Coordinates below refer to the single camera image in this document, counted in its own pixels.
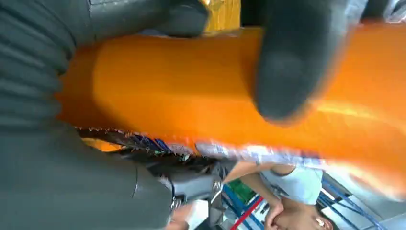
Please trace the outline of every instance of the red pole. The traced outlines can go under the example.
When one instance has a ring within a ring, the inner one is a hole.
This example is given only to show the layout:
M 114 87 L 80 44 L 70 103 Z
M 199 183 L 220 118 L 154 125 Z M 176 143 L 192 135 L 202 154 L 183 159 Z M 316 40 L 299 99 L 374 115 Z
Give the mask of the red pole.
M 236 230 L 237 227 L 245 221 L 245 219 L 251 214 L 252 211 L 264 200 L 264 198 L 259 198 L 251 207 L 249 207 L 244 214 L 237 220 L 237 222 L 230 228 L 230 230 Z

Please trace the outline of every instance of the man's hand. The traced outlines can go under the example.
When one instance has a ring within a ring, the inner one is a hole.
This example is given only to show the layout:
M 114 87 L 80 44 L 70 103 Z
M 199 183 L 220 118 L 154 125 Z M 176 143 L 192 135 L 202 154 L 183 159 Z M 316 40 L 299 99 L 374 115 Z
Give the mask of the man's hand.
M 271 209 L 268 211 L 266 217 L 265 217 L 265 230 L 276 230 L 277 227 L 273 223 L 273 219 L 281 214 L 284 210 L 282 202 L 278 202 L 274 205 L 271 205 Z
M 173 211 L 172 220 L 166 226 L 165 230 L 184 230 L 187 229 L 188 223 L 186 218 L 192 212 L 193 205 L 185 205 Z

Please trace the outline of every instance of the yellow object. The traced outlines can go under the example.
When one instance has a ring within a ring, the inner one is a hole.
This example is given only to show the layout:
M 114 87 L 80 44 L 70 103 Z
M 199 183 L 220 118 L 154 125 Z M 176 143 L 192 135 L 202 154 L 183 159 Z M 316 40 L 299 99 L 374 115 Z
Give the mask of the yellow object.
M 207 31 L 236 30 L 240 27 L 241 0 L 202 0 L 210 12 Z
M 92 146 L 93 148 L 99 149 L 103 152 L 116 151 L 122 148 L 121 145 L 113 144 L 107 141 L 94 139 L 94 138 L 82 138 L 85 144 Z

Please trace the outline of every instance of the man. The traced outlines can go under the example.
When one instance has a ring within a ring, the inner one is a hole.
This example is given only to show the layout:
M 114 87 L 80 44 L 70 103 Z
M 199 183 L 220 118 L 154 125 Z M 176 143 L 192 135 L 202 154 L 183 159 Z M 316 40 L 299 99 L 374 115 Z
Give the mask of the man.
M 269 203 L 265 230 L 333 230 L 314 206 L 322 175 L 317 169 L 240 161 L 225 183 L 240 178 Z

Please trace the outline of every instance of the orange tube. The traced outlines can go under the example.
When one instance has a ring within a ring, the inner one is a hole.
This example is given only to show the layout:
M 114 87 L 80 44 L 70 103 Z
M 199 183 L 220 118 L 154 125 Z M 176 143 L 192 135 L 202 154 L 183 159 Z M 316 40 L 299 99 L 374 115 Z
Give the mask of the orange tube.
M 266 122 L 252 102 L 260 35 L 130 36 L 83 49 L 64 77 L 61 118 L 192 149 L 197 140 L 215 140 L 317 151 L 406 191 L 406 27 L 351 33 L 322 91 L 285 125 Z

